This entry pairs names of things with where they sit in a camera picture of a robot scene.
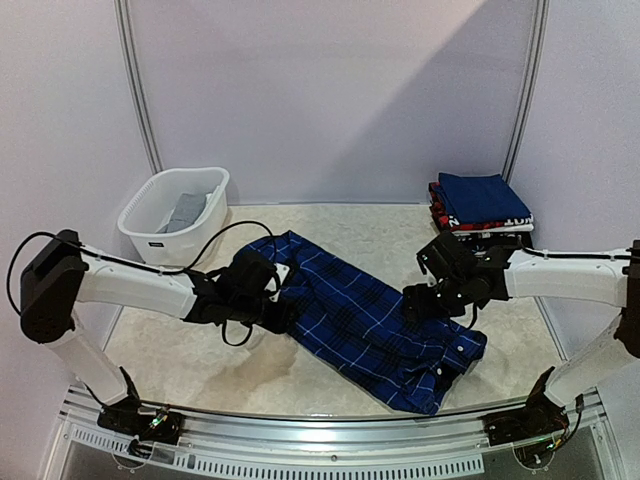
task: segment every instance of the beige table surface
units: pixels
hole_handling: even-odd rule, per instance
[[[437,235],[426,205],[273,205],[231,207],[227,221],[254,219],[277,235],[308,238],[392,287],[424,282],[415,253]],[[203,269],[227,265],[256,226],[225,233]],[[468,324],[468,319],[460,320]],[[529,393],[540,373],[560,358],[532,299],[491,302],[476,329],[488,339],[484,358],[445,398],[451,408]],[[133,377],[142,398],[215,411],[273,415],[384,415],[393,412],[287,336],[262,329],[243,347],[230,347],[214,325],[194,325],[126,308],[107,354]],[[229,340],[244,335],[229,328]]]

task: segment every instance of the plastic basket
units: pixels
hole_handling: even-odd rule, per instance
[[[142,259],[153,265],[186,266],[227,216],[229,172],[220,167],[174,168],[151,177],[118,217],[118,228],[131,238]],[[180,195],[212,196],[196,222],[172,233],[156,233],[167,221]],[[210,255],[213,245],[202,256]]]

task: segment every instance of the plaid shirt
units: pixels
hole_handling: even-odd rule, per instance
[[[293,232],[277,246],[277,262],[295,271],[281,291],[300,313],[289,335],[391,408],[434,415],[454,379],[482,358],[483,333],[440,318],[409,324],[402,294],[380,280]],[[244,248],[273,254],[265,239]]]

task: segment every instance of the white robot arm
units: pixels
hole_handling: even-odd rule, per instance
[[[157,413],[140,413],[133,382],[86,337],[73,312],[75,302],[125,305],[185,322],[222,325],[225,342],[229,320],[249,328],[245,341],[254,325],[280,334],[295,321],[293,305],[279,298],[289,267],[272,264],[257,252],[239,254],[229,267],[202,273],[110,257],[82,245],[70,230],[54,237],[22,272],[21,328],[87,385],[103,406],[98,424],[104,428],[130,435],[145,432],[145,440],[175,443],[182,416],[161,411],[162,426],[150,430]]]
[[[525,247],[493,247],[477,258],[449,232],[442,233],[417,254],[424,273],[435,285],[404,290],[405,315],[458,316],[465,305],[474,312],[490,300],[558,297],[588,300],[620,308],[611,324],[578,354],[544,372],[526,406],[485,417],[492,444],[552,433],[568,424],[564,407],[585,390],[640,358],[640,241],[628,250],[569,253]]]

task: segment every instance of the white backdrop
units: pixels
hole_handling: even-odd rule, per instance
[[[31,232],[73,228],[105,251],[131,254],[119,211],[150,171],[127,85],[111,2],[0,2],[0,272]],[[34,241],[17,265],[13,287]],[[115,307],[80,310],[104,341]],[[72,380],[62,361],[22,335],[0,295],[0,478],[34,480],[48,458]]]
[[[627,248],[640,238],[640,4],[551,2],[513,187],[537,216],[537,246]],[[576,352],[615,310],[549,300]],[[629,479],[640,478],[640,362],[600,386]]]
[[[535,2],[137,0],[166,168],[225,166],[231,203],[424,202],[502,170]]]

